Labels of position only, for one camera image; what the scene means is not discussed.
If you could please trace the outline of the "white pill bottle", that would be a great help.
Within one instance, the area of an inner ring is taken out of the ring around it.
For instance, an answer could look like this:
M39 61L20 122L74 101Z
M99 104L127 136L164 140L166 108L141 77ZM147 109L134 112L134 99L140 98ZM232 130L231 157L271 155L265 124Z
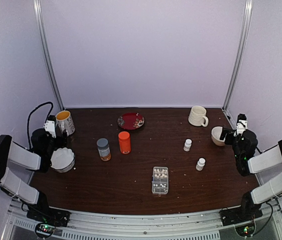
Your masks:
M204 166L205 166L206 160L204 158L199 158L196 164L196 170L197 171L202 171Z
M184 142L183 150L186 151L186 152L189 152L191 146L192 146L192 140L188 138L188 139L186 139L185 142Z

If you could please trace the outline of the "grey lid pill bottle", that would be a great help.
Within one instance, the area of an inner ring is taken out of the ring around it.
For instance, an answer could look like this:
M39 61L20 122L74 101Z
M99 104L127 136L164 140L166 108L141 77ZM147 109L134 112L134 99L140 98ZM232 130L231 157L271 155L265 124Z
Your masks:
M111 159L111 153L108 139L100 138L96 144L101 160L104 162L109 161Z

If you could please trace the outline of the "orange pill bottle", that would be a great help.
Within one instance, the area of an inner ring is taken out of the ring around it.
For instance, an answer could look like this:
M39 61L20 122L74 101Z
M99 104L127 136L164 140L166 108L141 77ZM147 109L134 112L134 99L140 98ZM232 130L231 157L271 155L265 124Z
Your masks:
M119 147L122 154L129 154L131 152L130 133L127 131L121 131L118 134Z

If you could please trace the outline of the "clear plastic pill organizer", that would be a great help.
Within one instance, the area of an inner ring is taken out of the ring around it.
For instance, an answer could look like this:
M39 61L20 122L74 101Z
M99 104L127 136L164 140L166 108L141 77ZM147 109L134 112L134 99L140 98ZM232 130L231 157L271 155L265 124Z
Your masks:
M155 166L155 167L153 167L153 169L154 168L167 168L167 167L165 167L165 166ZM153 187L153 184L167 184L167 187L166 188ZM158 196L166 195L169 192L169 177L167 179L154 179L153 173L152 173L151 190L152 190L152 194L154 194L154 195L158 195Z

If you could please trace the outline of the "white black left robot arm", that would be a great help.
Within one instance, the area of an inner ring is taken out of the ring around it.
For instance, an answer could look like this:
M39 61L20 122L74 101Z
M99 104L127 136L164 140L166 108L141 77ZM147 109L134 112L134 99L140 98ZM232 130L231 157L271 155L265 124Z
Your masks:
M43 128L32 133L30 143L32 147L26 149L14 142L10 135L0 135L0 189L27 204L42 222L48 222L53 212L46 195L24 182L11 166L46 173L50 167L56 166L57 160L71 162L74 154L67 148L65 136L56 136Z

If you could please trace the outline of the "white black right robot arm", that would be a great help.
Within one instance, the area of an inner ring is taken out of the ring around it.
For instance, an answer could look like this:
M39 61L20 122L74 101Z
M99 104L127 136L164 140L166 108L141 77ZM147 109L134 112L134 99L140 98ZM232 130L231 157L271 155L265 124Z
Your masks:
M282 166L282 140L274 147L255 155L258 140L256 134L251 130L245 128L233 130L223 127L220 139L224 140L225 144L232 146L236 168L243 177ZM263 203L281 195L282 171L261 186L246 192L242 196L239 207L224 212L234 214L242 221L247 221L259 211Z

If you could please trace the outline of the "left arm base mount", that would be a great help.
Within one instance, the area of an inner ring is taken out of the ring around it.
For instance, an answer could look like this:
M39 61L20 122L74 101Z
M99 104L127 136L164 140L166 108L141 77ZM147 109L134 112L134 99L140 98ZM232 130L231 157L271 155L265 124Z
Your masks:
M41 239L51 237L57 227L67 227L71 213L48 207L47 211L40 210L35 205L25 204L28 208L27 218L37 221L34 233Z

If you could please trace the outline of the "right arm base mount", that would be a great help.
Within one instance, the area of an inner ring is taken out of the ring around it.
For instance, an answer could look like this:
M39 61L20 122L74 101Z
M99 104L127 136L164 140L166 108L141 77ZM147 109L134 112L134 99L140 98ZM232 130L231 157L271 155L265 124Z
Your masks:
M252 200L243 199L241 205L220 211L223 226L239 225L235 227L240 237L252 237L256 233L255 219L262 217L261 204L254 204Z

